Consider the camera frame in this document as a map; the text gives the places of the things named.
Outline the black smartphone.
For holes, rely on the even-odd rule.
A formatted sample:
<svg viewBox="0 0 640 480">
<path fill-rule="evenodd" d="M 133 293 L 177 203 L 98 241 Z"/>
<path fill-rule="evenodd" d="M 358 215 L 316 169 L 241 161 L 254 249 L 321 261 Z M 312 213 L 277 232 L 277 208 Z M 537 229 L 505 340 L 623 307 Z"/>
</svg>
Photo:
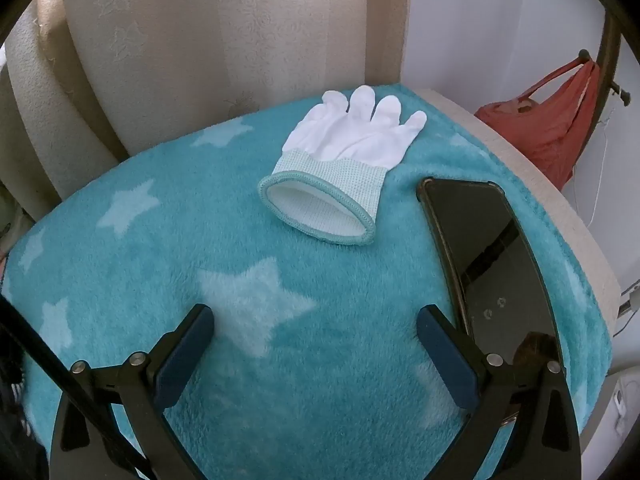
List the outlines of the black smartphone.
<svg viewBox="0 0 640 480">
<path fill-rule="evenodd" d="M 549 294 L 520 222 L 494 182 L 423 179 L 416 189 L 454 305 L 454 328 L 515 366 L 562 362 Z"/>
</svg>

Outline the teal star cartoon blanket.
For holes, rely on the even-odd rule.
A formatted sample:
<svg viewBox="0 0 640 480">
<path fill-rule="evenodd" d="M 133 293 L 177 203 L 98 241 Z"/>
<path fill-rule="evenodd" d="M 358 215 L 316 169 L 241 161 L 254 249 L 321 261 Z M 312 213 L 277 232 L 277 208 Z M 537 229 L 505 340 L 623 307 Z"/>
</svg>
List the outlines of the teal star cartoon blanket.
<svg viewBox="0 0 640 480">
<path fill-rule="evenodd" d="M 211 479 L 421 479 L 464 415 L 416 338 L 451 309 L 416 185 L 498 183 L 544 276 L 576 417 L 612 360 L 596 297 L 526 186 L 435 107 L 386 177 L 366 246 L 280 221 L 257 185 L 311 109 L 301 100 L 157 145 L 70 196 L 10 251 L 3 296 L 65 364 L 148 350 L 194 304 L 216 335 L 171 428 Z"/>
</svg>

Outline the white knit glove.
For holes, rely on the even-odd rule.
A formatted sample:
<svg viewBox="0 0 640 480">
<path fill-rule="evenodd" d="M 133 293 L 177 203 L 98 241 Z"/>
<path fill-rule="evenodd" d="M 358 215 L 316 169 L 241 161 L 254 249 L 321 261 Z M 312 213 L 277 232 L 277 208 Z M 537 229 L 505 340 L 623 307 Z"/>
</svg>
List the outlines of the white knit glove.
<svg viewBox="0 0 640 480">
<path fill-rule="evenodd" d="M 329 90 L 288 135 L 258 194 L 282 222 L 324 242 L 372 242 L 385 178 L 427 123 L 418 110 L 401 119 L 397 96 L 373 88 L 350 96 Z"/>
</svg>

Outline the red plastic bag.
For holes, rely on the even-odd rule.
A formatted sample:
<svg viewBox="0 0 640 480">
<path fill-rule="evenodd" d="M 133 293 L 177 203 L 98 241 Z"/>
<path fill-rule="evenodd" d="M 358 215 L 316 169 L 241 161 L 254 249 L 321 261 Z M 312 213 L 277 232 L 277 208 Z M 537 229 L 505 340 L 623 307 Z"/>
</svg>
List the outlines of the red plastic bag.
<svg viewBox="0 0 640 480">
<path fill-rule="evenodd" d="M 552 96 L 537 103 L 533 94 L 571 73 Z M 556 187 L 570 180 L 596 109 L 600 67 L 591 58 L 575 58 L 519 96 L 489 103 L 475 116 L 520 151 Z"/>
</svg>

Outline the beige curtain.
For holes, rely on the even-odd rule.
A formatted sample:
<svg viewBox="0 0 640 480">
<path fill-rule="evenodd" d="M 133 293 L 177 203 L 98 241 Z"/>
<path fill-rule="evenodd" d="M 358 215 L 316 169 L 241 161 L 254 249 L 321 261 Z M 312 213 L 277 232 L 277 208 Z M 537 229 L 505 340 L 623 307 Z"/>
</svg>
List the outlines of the beige curtain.
<svg viewBox="0 0 640 480">
<path fill-rule="evenodd" d="M 1 181 L 32 218 L 126 158 L 276 104 L 398 81 L 409 0 L 17 0 Z"/>
</svg>

